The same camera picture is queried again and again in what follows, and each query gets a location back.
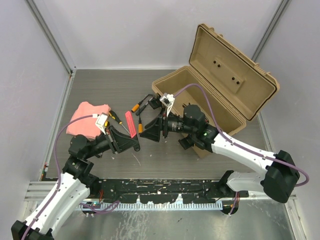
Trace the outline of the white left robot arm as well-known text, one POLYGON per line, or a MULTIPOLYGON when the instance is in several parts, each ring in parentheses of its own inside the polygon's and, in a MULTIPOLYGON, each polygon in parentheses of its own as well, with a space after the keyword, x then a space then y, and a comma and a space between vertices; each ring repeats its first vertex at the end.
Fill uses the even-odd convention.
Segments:
POLYGON ((13 239, 53 240, 73 210, 87 197, 100 193, 99 178, 90 173, 94 164, 88 159, 108 150, 119 154, 130 148, 140 150, 135 128, 124 134, 110 126, 93 140, 81 134, 74 136, 57 182, 30 216, 12 225, 13 239))

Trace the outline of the tan plastic tool case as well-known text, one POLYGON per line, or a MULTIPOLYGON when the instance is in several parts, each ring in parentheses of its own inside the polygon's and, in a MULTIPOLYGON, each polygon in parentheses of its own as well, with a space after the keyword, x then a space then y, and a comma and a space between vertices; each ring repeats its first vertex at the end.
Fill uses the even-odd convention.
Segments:
POLYGON ((183 114, 183 105, 198 105, 209 122, 233 136, 252 121, 279 91, 278 81, 227 41, 213 27, 197 26, 188 65, 151 85, 159 95, 182 93, 171 112, 183 114))

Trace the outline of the black red pliers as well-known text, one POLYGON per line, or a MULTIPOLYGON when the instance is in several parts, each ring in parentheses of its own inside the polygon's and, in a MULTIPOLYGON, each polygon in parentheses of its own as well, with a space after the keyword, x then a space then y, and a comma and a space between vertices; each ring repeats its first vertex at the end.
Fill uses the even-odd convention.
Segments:
POLYGON ((133 139, 137 135, 137 131, 131 111, 127 111, 125 113, 125 119, 128 125, 130 137, 133 139))

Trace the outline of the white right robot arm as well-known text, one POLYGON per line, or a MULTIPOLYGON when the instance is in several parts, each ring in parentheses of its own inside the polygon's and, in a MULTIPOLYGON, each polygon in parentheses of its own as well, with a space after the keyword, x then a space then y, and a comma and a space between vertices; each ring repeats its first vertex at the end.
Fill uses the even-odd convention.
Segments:
POLYGON ((291 155, 283 150, 278 153, 261 150, 245 144, 215 126, 209 124, 206 115, 194 104, 184 107, 183 115, 159 115, 145 126, 139 135, 142 138, 159 142, 170 132, 185 134, 179 144, 186 150, 198 147, 210 153, 231 158, 252 172, 241 173, 228 170, 219 181, 219 191, 225 197, 235 192, 264 192, 268 197, 279 203, 286 203, 292 194, 300 174, 291 155))

